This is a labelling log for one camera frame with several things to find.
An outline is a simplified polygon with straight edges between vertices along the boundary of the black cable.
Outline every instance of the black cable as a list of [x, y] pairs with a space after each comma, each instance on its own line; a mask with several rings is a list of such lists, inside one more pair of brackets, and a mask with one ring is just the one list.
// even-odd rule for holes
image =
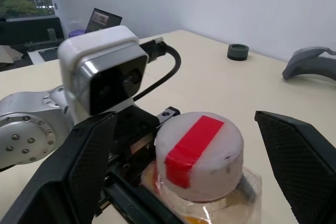
[[174, 59], [175, 59], [175, 66], [173, 67], [173, 69], [168, 74], [166, 74], [164, 77], [162, 77], [159, 81], [157, 81], [156, 83], [152, 84], [151, 86], [149, 86], [148, 88], [146, 88], [144, 91], [142, 91], [141, 93], [139, 93], [138, 95], [136, 95], [133, 98], [135, 102], [137, 100], [143, 98], [148, 93], [152, 92], [154, 89], [156, 89], [161, 84], [163, 84], [166, 81], [168, 81], [179, 70], [179, 68], [181, 66], [181, 62], [182, 62], [180, 54], [173, 47], [168, 46], [168, 45], [167, 45], [167, 51], [166, 52], [167, 52], [167, 54], [170, 54], [171, 56], [174, 57]]

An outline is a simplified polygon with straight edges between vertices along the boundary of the black rubber ring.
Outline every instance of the black rubber ring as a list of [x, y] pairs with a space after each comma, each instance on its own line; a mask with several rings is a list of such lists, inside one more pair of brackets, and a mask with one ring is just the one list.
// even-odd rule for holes
[[246, 60], [248, 56], [248, 46], [242, 44], [231, 44], [227, 51], [227, 57], [230, 60], [242, 61]]

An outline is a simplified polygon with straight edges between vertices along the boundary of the tree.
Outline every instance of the tree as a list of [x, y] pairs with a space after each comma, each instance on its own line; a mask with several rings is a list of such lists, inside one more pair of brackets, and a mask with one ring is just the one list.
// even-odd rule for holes
[[36, 8], [29, 0], [0, 0], [0, 17], [18, 18], [47, 14], [47, 10]]

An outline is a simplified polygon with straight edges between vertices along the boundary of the desk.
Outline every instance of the desk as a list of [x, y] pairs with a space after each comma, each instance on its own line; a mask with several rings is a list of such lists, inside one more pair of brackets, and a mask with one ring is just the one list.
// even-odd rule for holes
[[[174, 106], [181, 112], [208, 111], [232, 120], [245, 140], [245, 166], [263, 177], [263, 223], [297, 223], [274, 179], [254, 121], [255, 111], [270, 111], [309, 122], [336, 146], [336, 83], [311, 77], [296, 77], [285, 82], [281, 75], [285, 62], [254, 53], [250, 53], [246, 61], [232, 61], [226, 58], [227, 45], [186, 31], [162, 37], [181, 54], [181, 69], [137, 104], [154, 115]], [[149, 64], [142, 89], [164, 76], [173, 63], [172, 57], [165, 56]], [[0, 98], [18, 91], [42, 91], [61, 84], [57, 60], [3, 72], [0, 77], [6, 80]], [[0, 216], [14, 202], [40, 162], [0, 173]], [[124, 224], [125, 221], [109, 207], [93, 223]]]

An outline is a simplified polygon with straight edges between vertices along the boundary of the red tape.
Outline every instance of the red tape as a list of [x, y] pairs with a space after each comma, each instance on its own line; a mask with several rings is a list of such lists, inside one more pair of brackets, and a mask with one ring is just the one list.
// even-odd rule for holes
[[182, 188], [190, 187], [194, 164], [223, 125], [222, 121], [201, 116], [165, 159], [166, 177], [170, 182]]

